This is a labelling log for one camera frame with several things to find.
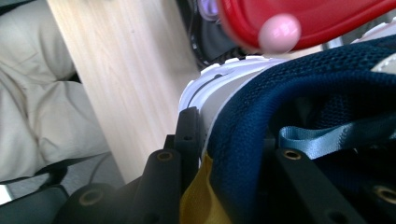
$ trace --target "wooden board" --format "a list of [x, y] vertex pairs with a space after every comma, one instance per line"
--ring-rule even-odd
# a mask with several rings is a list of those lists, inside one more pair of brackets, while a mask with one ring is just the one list
[[48, 0], [126, 182], [174, 133], [179, 97], [199, 76], [169, 0]]

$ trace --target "red object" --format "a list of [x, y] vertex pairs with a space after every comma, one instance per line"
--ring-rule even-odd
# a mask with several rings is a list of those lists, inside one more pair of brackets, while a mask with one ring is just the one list
[[396, 0], [217, 0], [221, 23], [240, 46], [259, 49], [259, 31], [271, 17], [289, 13], [301, 24], [294, 49], [343, 35], [396, 8]]

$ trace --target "khaki fabric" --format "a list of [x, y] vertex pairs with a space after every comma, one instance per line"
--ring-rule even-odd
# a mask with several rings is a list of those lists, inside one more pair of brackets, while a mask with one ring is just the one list
[[108, 146], [45, 0], [0, 17], [0, 181]]

